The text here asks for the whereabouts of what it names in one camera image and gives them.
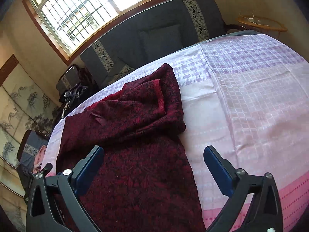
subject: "beige wall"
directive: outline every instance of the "beige wall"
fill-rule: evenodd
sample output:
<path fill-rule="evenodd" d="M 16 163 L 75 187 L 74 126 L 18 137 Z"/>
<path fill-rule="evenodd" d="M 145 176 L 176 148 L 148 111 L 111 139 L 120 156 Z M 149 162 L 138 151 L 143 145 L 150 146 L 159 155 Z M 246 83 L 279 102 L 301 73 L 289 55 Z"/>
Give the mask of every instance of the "beige wall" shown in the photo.
<path fill-rule="evenodd" d="M 288 32 L 279 40 L 309 61 L 309 23 L 293 0 L 215 0 L 227 24 L 237 23 L 239 13 L 254 13 L 283 23 Z"/>
<path fill-rule="evenodd" d="M 38 31 L 22 0 L 14 0 L 1 21 L 0 37 L 0 65 L 14 54 L 42 91 L 59 103 L 56 84 L 67 66 Z"/>
<path fill-rule="evenodd" d="M 0 25 L 0 68 L 13 53 L 13 46 L 11 45 L 7 34 L 2 30 Z"/>

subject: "bedspread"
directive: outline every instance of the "bedspread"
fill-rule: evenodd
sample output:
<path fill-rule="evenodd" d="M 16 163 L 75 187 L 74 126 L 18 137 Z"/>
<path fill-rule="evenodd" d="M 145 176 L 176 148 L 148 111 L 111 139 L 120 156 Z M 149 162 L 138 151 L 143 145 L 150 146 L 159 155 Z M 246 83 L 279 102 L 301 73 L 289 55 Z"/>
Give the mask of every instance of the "bedspread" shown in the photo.
<path fill-rule="evenodd" d="M 235 168 L 271 172 L 289 231 L 309 203 L 309 64 L 267 35 L 230 36 L 200 43 L 145 65 L 82 103 L 70 115 L 153 73 L 163 63 L 174 69 L 186 131 L 179 137 L 191 165 L 208 227 L 224 206 L 203 161 L 213 145 Z M 54 166 L 65 119 L 55 127 L 43 165 Z M 241 225 L 246 204 L 234 224 Z"/>

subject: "clothing pile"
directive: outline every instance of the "clothing pile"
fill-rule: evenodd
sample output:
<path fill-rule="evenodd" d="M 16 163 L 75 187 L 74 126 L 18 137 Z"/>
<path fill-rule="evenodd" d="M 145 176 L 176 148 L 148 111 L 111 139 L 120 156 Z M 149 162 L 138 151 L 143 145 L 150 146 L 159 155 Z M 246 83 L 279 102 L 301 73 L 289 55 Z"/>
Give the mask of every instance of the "clothing pile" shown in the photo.
<path fill-rule="evenodd" d="M 56 169 L 73 168 L 95 145 L 104 148 L 104 163 L 80 197 L 101 231 L 204 232 L 194 176 L 177 136 L 184 130 L 179 86 L 164 64 L 66 117 Z"/>

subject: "wooden frame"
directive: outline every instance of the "wooden frame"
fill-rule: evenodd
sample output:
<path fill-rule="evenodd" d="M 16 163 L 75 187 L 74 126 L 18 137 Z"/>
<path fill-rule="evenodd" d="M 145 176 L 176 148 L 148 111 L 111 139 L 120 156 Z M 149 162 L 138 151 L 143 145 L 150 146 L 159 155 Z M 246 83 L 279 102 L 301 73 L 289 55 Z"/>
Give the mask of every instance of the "wooden frame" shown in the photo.
<path fill-rule="evenodd" d="M 4 65 L 0 68 L 0 86 L 18 64 L 19 62 L 14 54 L 4 63 Z"/>
<path fill-rule="evenodd" d="M 165 1 L 168 0 L 142 0 L 139 3 L 129 7 L 128 9 L 124 10 L 120 15 L 116 16 L 114 19 L 103 25 L 89 38 L 87 38 L 86 41 L 82 45 L 80 45 L 71 55 L 68 55 L 65 52 L 61 45 L 56 41 L 54 36 L 49 32 L 49 30 L 33 8 L 30 0 L 23 0 L 23 5 L 28 15 L 30 16 L 40 33 L 43 35 L 45 40 L 49 43 L 49 45 L 53 48 L 57 55 L 62 59 L 62 61 L 67 66 L 70 66 L 73 60 L 75 60 L 84 50 L 86 50 L 92 43 L 94 43 L 112 28 L 116 27 L 128 18 Z"/>

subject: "sofa backrest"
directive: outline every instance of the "sofa backrest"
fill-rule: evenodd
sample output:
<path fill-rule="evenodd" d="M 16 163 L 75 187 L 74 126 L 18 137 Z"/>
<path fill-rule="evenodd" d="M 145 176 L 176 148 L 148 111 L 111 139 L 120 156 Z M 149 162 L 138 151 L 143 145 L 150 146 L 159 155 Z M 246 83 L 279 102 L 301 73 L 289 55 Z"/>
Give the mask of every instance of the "sofa backrest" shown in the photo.
<path fill-rule="evenodd" d="M 225 34 L 224 22 L 214 0 L 170 0 L 122 22 L 104 34 L 99 44 L 111 59 L 117 56 L 137 69 L 148 63 L 139 32 L 173 25 L 179 25 L 183 48 Z M 81 54 L 81 59 L 102 88 L 102 81 L 109 74 L 103 65 L 106 58 L 102 58 L 102 51 L 98 53 L 92 45 Z"/>

